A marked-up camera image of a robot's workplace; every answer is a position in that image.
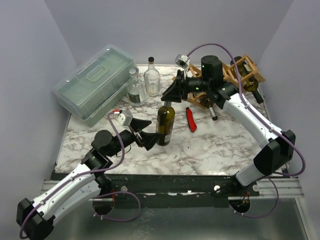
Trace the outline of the green bottle Italia label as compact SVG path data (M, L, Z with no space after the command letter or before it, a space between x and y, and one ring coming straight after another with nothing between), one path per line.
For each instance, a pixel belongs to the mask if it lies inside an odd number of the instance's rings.
M162 134L157 144L166 146L171 141L176 112L170 101L165 101L157 111L156 132Z

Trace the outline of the clear flask bottle black cap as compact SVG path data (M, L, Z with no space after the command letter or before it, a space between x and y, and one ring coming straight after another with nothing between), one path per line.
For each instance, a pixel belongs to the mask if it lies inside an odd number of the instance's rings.
M156 96L161 88L161 75L155 68L154 62L154 57L150 56L148 58L148 69L144 72L143 75L145 89L150 96Z

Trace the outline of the clear glass bottle blue cap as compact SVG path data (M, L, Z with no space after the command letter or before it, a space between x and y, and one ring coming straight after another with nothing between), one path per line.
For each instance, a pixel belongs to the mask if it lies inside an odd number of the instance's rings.
M139 79L135 68L129 70L130 79L127 85L127 96L133 106L141 106L146 101L146 92L143 82Z

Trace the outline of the green wine bottle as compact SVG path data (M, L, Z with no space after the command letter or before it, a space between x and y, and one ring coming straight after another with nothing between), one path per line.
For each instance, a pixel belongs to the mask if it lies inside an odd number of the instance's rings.
M252 71L248 65L248 63L244 60L241 63L237 64L238 67L238 71L240 73L240 75L244 78L246 75L250 74ZM255 78L254 75L252 75L251 77L249 77L248 79L246 79L245 81L243 81L241 83L242 87L244 90L246 90L247 92L250 92L253 94L255 100L257 101L258 104L262 104L264 102L261 94L258 91L258 87L259 87L259 82L258 80Z

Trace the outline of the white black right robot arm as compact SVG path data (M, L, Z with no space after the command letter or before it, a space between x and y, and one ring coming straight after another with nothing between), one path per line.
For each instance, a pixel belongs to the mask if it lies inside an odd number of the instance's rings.
M177 71L175 81L163 93L162 101L180 103L190 93L205 92L220 109L232 115L256 140L260 152L253 162L238 171L230 183L230 191L241 196L248 185L276 172L293 157L296 136L291 131L279 127L260 114L239 94L239 89L231 82L224 81L223 63L215 55L201 58L201 76L187 77Z

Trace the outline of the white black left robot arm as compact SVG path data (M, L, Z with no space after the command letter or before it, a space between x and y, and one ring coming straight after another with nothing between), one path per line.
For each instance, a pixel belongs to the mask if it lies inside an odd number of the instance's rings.
M20 227L20 239L44 240L55 224L81 203L93 197L115 195L112 181L105 172L117 168L124 159L113 164L110 158L123 153L132 143L148 151L164 136L159 130L144 132L151 121L134 118L130 111L115 109L107 114L107 118L113 115L125 130L118 132L111 122L115 135L108 130L98 131L90 151L71 173L38 197L24 198L18 203L16 222Z

